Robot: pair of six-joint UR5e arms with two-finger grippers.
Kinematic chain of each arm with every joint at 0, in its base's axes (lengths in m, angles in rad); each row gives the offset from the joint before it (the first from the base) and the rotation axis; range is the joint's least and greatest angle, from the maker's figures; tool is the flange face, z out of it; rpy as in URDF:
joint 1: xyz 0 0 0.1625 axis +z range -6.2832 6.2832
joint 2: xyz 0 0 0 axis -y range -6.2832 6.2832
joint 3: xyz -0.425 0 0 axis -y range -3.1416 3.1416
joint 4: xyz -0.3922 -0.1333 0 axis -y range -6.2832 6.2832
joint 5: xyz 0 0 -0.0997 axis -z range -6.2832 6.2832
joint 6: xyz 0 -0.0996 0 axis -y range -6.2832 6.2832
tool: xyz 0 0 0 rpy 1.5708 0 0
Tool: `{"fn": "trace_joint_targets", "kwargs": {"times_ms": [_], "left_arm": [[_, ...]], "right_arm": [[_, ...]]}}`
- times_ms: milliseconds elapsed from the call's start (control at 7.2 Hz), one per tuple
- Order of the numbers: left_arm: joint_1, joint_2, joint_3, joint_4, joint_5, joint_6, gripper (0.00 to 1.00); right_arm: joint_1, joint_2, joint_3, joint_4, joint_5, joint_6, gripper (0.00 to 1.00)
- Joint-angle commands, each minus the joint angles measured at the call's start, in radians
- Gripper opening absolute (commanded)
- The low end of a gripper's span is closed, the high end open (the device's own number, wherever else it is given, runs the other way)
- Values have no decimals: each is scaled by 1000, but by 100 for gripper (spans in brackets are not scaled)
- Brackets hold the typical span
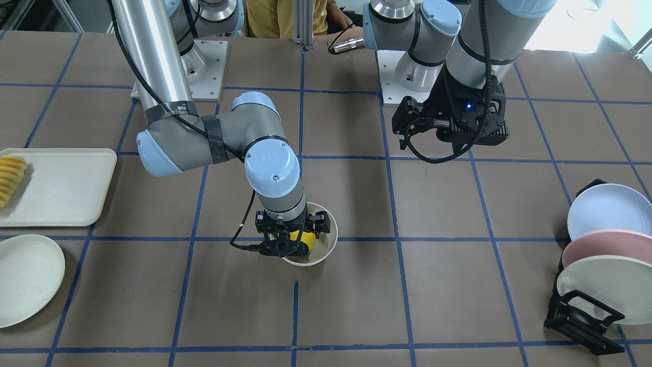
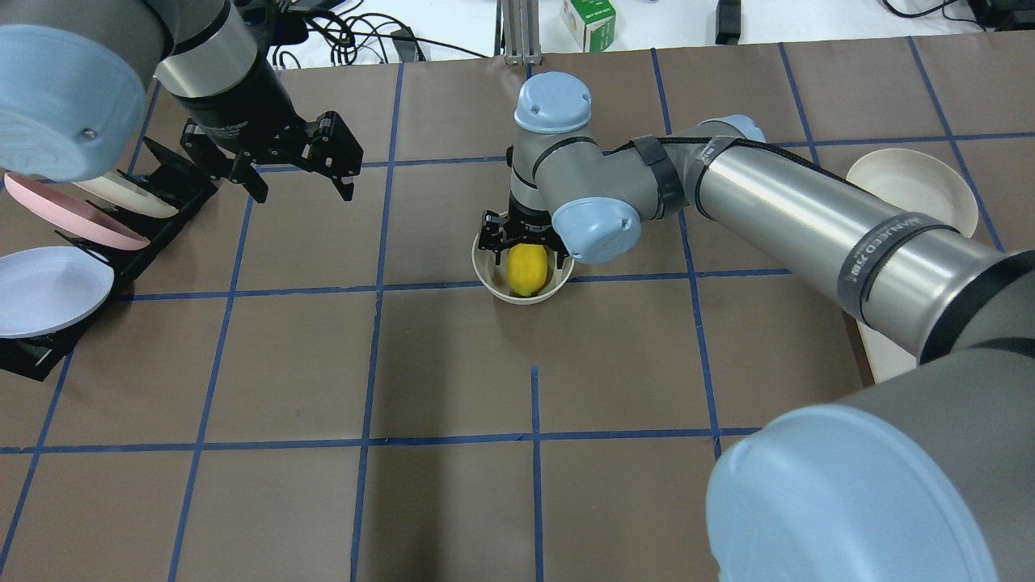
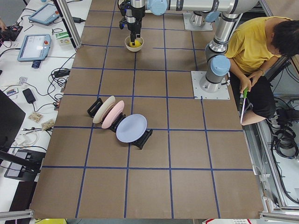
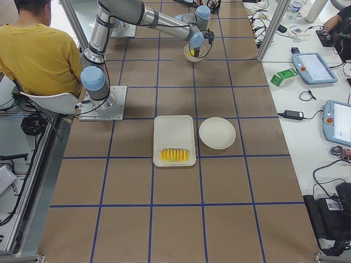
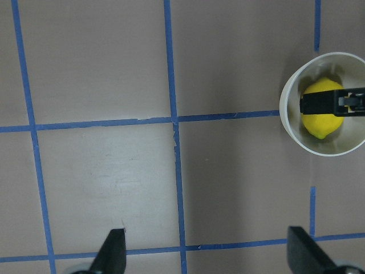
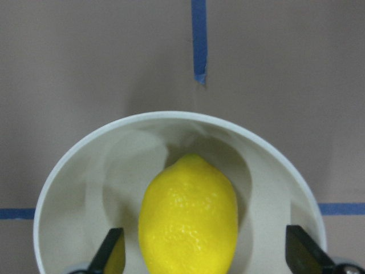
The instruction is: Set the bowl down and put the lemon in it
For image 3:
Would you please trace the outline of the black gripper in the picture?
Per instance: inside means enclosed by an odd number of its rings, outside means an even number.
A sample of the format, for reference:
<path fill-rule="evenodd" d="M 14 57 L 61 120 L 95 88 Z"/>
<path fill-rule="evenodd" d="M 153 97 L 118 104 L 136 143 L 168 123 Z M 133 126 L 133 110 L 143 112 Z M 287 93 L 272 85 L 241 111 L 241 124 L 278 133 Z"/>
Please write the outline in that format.
<path fill-rule="evenodd" d="M 123 18 L 119 21 L 120 29 L 127 25 L 130 31 L 130 46 L 135 46 L 136 38 L 140 38 L 142 18 L 145 16 L 144 0 L 124 0 L 119 4 L 119 10 Z"/>

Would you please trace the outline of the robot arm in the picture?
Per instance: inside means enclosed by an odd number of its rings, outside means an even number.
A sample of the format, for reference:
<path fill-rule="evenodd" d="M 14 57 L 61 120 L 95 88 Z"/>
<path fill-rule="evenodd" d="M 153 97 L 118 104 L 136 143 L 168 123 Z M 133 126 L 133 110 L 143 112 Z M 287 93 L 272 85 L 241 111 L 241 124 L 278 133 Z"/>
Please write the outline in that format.
<path fill-rule="evenodd" d="M 160 16 L 166 11 L 202 11 L 221 12 L 221 18 L 209 48 L 215 52 L 222 52 L 226 47 L 233 29 L 242 13 L 252 9 L 256 0 L 125 0 L 119 10 L 123 18 L 119 22 L 120 29 L 125 26 L 130 30 L 130 39 L 133 42 L 141 36 L 142 19 L 145 11 Z"/>
<path fill-rule="evenodd" d="M 203 79 L 205 88 L 218 87 L 228 73 L 231 62 L 224 56 L 228 41 L 240 17 L 256 5 L 256 0 L 194 0 L 192 11 L 221 13 L 213 40 L 206 47 L 208 69 Z"/>

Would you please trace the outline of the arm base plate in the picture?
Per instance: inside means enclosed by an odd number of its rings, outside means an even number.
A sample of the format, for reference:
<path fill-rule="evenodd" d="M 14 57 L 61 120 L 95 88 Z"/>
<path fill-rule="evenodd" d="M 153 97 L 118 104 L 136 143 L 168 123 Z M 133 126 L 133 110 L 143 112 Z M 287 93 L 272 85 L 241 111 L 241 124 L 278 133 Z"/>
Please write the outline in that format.
<path fill-rule="evenodd" d="M 202 12 L 193 11 L 183 13 L 184 27 L 187 31 L 211 32 L 213 26 L 206 22 Z"/>
<path fill-rule="evenodd" d="M 195 99 L 230 100 L 225 78 L 218 84 L 206 80 L 205 71 L 191 71 L 192 88 Z"/>

